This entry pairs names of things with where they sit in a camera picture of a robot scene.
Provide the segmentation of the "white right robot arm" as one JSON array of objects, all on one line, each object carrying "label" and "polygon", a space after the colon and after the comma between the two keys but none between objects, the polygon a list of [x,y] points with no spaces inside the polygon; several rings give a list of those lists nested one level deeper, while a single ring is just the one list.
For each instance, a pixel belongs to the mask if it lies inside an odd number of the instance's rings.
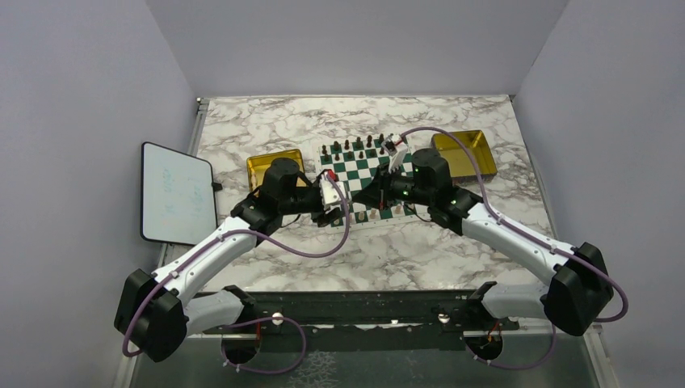
[{"label": "white right robot arm", "polygon": [[412,155],[412,173],[377,167],[372,181],[352,200],[387,209],[398,203],[427,207],[431,221],[459,236],[485,243],[532,273],[538,285],[480,287],[466,307],[466,318],[485,329],[499,318],[547,319],[569,335],[580,336],[597,321],[613,297],[601,251],[585,242],[574,247],[504,217],[485,198],[453,184],[447,161],[436,150]]}]

